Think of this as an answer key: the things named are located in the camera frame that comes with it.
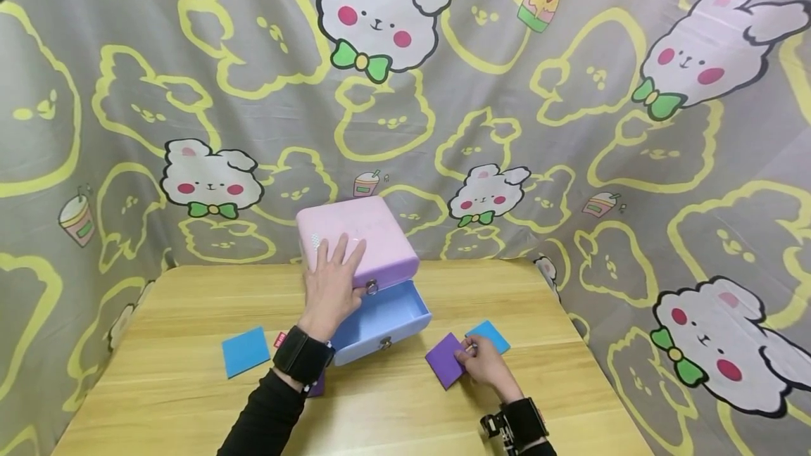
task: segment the blue square card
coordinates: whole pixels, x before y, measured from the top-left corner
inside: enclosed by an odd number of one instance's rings
[[[501,333],[498,332],[493,323],[490,321],[485,321],[476,326],[475,328],[471,329],[465,336],[470,336],[471,334],[479,334],[483,337],[490,338],[493,345],[496,346],[496,350],[498,354],[504,354],[507,350],[509,350],[509,343],[505,340],[505,337],[501,336]]]
[[[270,350],[265,340],[265,330],[256,327],[225,340],[222,343],[222,355],[225,359],[225,375],[228,378],[269,361]]]

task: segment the blue drawer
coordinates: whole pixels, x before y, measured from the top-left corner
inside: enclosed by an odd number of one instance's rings
[[[432,314],[407,280],[373,296],[364,296],[358,310],[338,327],[332,337],[336,366],[359,360],[376,350],[420,333],[431,322]]]

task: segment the green bow tie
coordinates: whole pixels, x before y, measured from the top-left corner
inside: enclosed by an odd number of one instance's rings
[[[356,68],[366,72],[366,75],[375,83],[383,83],[389,77],[391,58],[385,55],[368,56],[358,53],[354,46],[343,39],[338,40],[335,51],[332,52],[332,65],[339,69]]]
[[[631,100],[634,103],[645,103],[648,107],[648,116],[651,120],[663,122],[673,115],[681,108],[684,101],[687,100],[686,95],[682,94],[668,94],[659,92],[656,89],[654,80],[651,77],[646,77],[639,87],[631,94]]]
[[[459,221],[459,227],[464,227],[471,222],[481,222],[485,226],[489,226],[493,222],[493,217],[496,216],[495,211],[486,211],[484,214],[465,215]]]
[[[650,333],[651,341],[660,349],[665,350],[667,356],[673,361],[676,367],[676,375],[679,380],[684,382],[684,385],[689,387],[696,387],[708,381],[708,375],[693,361],[684,357],[681,349],[673,345],[673,338],[670,336],[670,331],[662,327]]]
[[[233,203],[222,205],[204,205],[196,201],[189,203],[190,217],[205,217],[207,215],[222,215],[229,218],[229,220],[234,220],[239,216],[239,213],[237,213],[237,206]]]

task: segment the table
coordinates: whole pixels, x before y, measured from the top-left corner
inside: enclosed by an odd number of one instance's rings
[[[445,334],[490,319],[560,455],[651,455],[553,292],[528,262],[424,262],[434,318],[421,334],[327,370],[285,455],[501,455],[479,419],[496,397],[468,376],[445,392],[424,356]],[[271,346],[303,307],[295,265],[181,266],[160,277],[54,456],[214,455],[262,365],[228,381],[220,343],[262,326]]]

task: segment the metal ring pull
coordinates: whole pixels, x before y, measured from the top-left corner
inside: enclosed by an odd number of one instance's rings
[[[379,287],[377,285],[377,280],[369,280],[366,282],[366,293],[369,296],[374,296],[377,294]]]

